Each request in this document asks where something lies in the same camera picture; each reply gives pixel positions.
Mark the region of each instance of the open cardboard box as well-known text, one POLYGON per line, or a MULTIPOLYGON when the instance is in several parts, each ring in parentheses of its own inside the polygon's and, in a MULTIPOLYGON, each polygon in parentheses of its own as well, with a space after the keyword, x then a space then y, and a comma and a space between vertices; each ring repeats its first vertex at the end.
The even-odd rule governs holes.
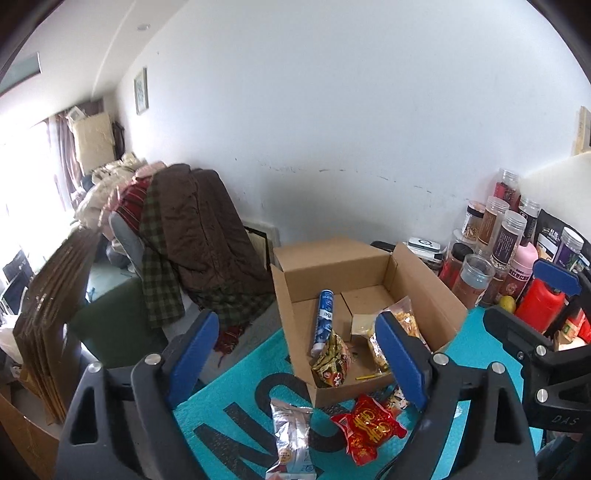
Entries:
POLYGON ((407 247, 389 253, 350 239, 289 245, 275 249, 272 265, 281 324, 294 374, 306 382, 315 407, 325 407, 370 393, 393 382, 391 374, 375 373, 367 345, 350 343, 354 314, 373 314, 409 296, 418 327, 432 351, 456 336, 467 311, 464 305, 407 247), (333 329, 358 356, 340 387, 317 385, 310 368, 318 296, 335 294, 333 329))
MULTIPOLYGON (((51 480, 61 426, 47 424, 41 400, 28 390, 20 389, 13 395, 9 385, 0 385, 0 423, 35 475, 51 480)), ((0 478, 4 478, 1 468, 0 478)))

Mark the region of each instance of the product label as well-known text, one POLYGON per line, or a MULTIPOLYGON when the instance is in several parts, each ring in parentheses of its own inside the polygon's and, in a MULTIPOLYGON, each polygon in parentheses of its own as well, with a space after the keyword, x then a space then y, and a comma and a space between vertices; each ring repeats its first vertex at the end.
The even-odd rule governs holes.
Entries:
POLYGON ((488 242, 491 240, 492 230, 495 227, 495 221, 496 215, 486 210, 480 225, 480 231, 478 232, 478 240, 480 240, 485 245, 488 245, 488 242))
POLYGON ((567 270, 571 270, 578 260, 578 253, 573 252, 566 245, 562 245, 557 253, 556 261, 554 263, 566 268, 567 270))
POLYGON ((537 217, 533 217, 531 215, 528 215, 527 213, 525 213, 523 210, 519 209, 519 214, 525 218, 525 220, 527 220, 527 223, 525 225, 525 232, 523 233, 524 238, 527 238, 528 240, 531 240, 534 236, 534 232, 535 232, 535 224, 538 222, 538 218, 537 217))
POLYGON ((499 236, 496 238, 495 246, 492 248, 492 263, 495 267, 504 267, 509 263, 513 249, 517 243, 517 234, 501 227, 499 236))

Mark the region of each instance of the teal rug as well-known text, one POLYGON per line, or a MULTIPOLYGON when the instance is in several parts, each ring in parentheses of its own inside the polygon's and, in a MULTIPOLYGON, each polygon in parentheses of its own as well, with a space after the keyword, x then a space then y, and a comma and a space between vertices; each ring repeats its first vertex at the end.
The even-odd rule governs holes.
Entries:
MULTIPOLYGON (((461 365, 486 367, 492 361, 503 362, 521 393, 520 365, 482 326, 482 309, 473 310, 462 331, 447 353, 461 365)), ((310 406, 306 386, 292 375, 287 345, 280 330, 235 367, 179 405, 175 418, 191 449, 209 478, 260 480, 277 459, 273 435, 271 397, 298 406, 310 406)), ((310 440, 312 460, 320 480, 356 478, 373 480, 378 471, 405 444, 396 437, 379 449, 378 459, 357 467, 345 453, 341 432, 330 416, 351 410, 353 401, 312 415, 310 440)), ((445 450, 433 475, 445 478, 462 437, 468 403, 460 403, 461 412, 453 422, 445 450)), ((410 407, 398 421, 410 429, 418 414, 410 407)), ((532 429, 534 445, 539 448, 541 432, 532 429)))

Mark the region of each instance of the plastic jar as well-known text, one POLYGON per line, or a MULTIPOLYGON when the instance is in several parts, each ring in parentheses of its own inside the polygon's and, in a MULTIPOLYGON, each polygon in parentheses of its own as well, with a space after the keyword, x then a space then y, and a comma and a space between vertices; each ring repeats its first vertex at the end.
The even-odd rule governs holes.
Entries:
POLYGON ((509 210, 509 204, 506 201, 493 196, 488 197, 484 217, 478 230, 478 244, 475 252, 479 255, 487 257, 491 253, 489 243, 492 232, 495 230, 497 221, 502 220, 502 216, 507 210, 509 210))
POLYGON ((554 256, 553 263, 571 270, 579 260, 579 254, 583 248, 583 238, 577 232, 565 226, 560 240, 560 246, 554 256))
POLYGON ((484 217, 486 205, 470 200, 466 208, 466 219, 462 226, 462 235, 470 241, 478 240, 478 231, 484 217))
POLYGON ((531 278, 536 260, 538 260, 536 247, 523 237, 521 245, 517 248, 515 257, 509 266, 507 278, 501 285, 499 295, 501 297, 509 295, 517 300, 531 278))
POLYGON ((495 268, 506 270, 521 242, 527 220, 519 213, 507 210, 492 247, 491 262, 495 268))
POLYGON ((468 245, 457 242, 453 244, 451 251, 448 253, 441 273, 439 274, 439 279, 451 290, 457 280, 457 276, 460 274, 464 259, 467 255, 474 253, 474 250, 468 245))
POLYGON ((480 303, 478 303, 480 307, 487 309, 488 307, 492 307, 497 303, 498 299, 501 298, 499 295, 499 290, 505 282, 506 277, 507 272, 505 270, 500 270, 499 268, 495 269, 495 275, 491 278, 491 282, 486 288, 480 303))
POLYGON ((535 224, 538 222, 538 216, 540 215, 541 209, 542 207, 539 203, 536 203, 529 198, 521 197, 521 200, 519 200, 519 209, 517 212, 527 221, 523 236, 530 242, 534 237, 535 224))
POLYGON ((473 309, 482 299, 494 274, 495 268, 486 258, 476 254, 466 255, 452 293, 468 310, 473 309))
POLYGON ((494 196, 506 201, 511 209, 517 209, 517 189, 519 188, 519 175, 501 168, 496 178, 494 196))

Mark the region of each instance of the silver snack bag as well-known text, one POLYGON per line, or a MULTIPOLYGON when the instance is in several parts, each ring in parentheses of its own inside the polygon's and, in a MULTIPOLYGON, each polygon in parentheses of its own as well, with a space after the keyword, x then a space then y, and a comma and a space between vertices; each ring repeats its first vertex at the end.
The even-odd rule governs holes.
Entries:
POLYGON ((279 475, 281 480, 316 480, 316 471, 310 459, 308 446, 313 409, 294 407, 272 398, 271 411, 278 460, 267 470, 265 479, 279 475))

